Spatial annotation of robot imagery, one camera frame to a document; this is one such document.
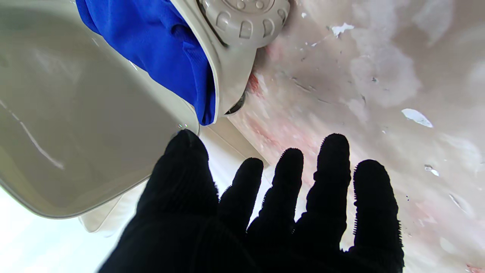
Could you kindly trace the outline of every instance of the bucket lid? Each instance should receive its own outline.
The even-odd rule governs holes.
[[[199,123],[80,21],[35,18],[0,29],[0,185],[40,216],[75,217],[144,181],[172,135]]]

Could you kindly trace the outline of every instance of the peeling paint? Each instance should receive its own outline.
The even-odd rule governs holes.
[[[439,172],[437,170],[433,169],[433,167],[431,165],[424,165],[424,170],[430,171],[432,174],[439,176]]]
[[[401,112],[406,116],[406,118],[413,120],[414,122],[416,122],[418,124],[421,124],[421,125],[426,126],[428,128],[433,127],[431,122],[423,114],[421,114],[417,110],[408,108],[408,109],[402,110]]]
[[[353,25],[348,25],[347,23],[344,23],[340,27],[333,27],[332,32],[334,33],[335,37],[339,37],[340,34],[344,33],[346,30],[352,30],[355,27]]]

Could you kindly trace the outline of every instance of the finger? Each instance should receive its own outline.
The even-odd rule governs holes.
[[[361,162],[354,173],[357,215],[350,253],[379,263],[387,270],[404,266],[398,205],[384,166]]]
[[[247,238],[251,247],[279,246],[289,242],[295,224],[302,172],[302,152],[286,150],[276,165],[273,186],[266,192],[259,216],[249,226]]]
[[[307,212],[295,226],[294,246],[305,255],[320,256],[340,249],[347,228],[350,148],[343,135],[329,135],[320,148],[315,184],[307,195]]]
[[[221,196],[218,207],[219,219],[239,239],[243,239],[246,235],[262,174],[261,160],[257,158],[245,160],[236,172],[232,185]]]
[[[155,165],[137,214],[215,216],[218,202],[207,150],[197,135],[183,130]]]

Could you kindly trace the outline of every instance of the blue cloth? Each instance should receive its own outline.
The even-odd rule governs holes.
[[[82,21],[152,79],[214,121],[215,88],[207,57],[170,0],[76,0]]]

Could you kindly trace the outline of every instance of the black glove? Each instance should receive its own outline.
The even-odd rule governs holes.
[[[181,131],[157,162],[135,217],[100,272],[402,272],[398,206],[376,161],[363,161],[355,171],[354,246],[339,248],[347,226],[349,155],[344,136],[325,139],[307,212],[295,223],[303,154],[286,150],[246,231],[263,163],[244,161],[219,202],[203,143]]]

